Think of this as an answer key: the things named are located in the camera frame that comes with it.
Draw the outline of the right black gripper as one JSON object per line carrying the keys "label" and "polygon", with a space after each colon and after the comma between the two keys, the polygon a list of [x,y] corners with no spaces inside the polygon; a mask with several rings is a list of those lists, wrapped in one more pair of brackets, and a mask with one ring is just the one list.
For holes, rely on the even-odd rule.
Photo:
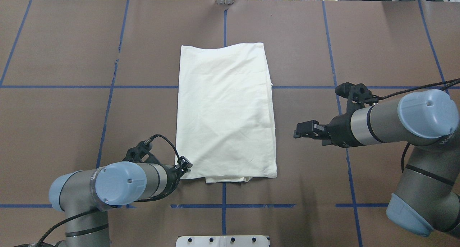
{"label": "right black gripper", "polygon": [[354,136],[351,132],[350,122],[351,115],[342,114],[335,116],[329,124],[324,126],[320,125],[318,121],[298,123],[293,137],[294,139],[322,139],[323,146],[354,147]]}

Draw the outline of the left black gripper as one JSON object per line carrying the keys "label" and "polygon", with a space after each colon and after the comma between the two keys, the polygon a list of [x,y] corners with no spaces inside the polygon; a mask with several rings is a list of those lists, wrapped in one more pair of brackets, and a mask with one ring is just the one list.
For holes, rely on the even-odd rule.
{"label": "left black gripper", "polygon": [[183,172],[191,172],[193,164],[184,156],[179,157],[178,164],[166,165],[167,175],[166,188],[163,193],[172,193],[179,186],[180,178]]}

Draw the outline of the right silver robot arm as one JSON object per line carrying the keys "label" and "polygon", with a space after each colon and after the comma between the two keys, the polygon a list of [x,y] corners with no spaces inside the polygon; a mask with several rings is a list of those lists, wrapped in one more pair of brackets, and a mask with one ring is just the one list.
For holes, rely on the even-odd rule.
{"label": "right silver robot arm", "polygon": [[296,125],[294,138],[319,139],[341,148],[407,142],[414,146],[386,209],[390,221],[428,237],[440,231],[459,238],[459,111],[450,95],[430,89],[383,102],[363,84],[338,86],[346,113],[328,124]]}

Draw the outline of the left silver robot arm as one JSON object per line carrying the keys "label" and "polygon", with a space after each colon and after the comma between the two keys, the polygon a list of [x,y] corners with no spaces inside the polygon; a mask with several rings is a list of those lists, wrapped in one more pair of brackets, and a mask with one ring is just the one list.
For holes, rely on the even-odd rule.
{"label": "left silver robot arm", "polygon": [[192,164],[182,156],[174,166],[159,161],[121,161],[93,170],[75,171],[56,178],[48,191],[52,208],[66,218],[28,247],[49,247],[46,237],[61,225],[65,239],[56,247],[108,247],[108,211],[133,202],[157,201],[169,196]]}

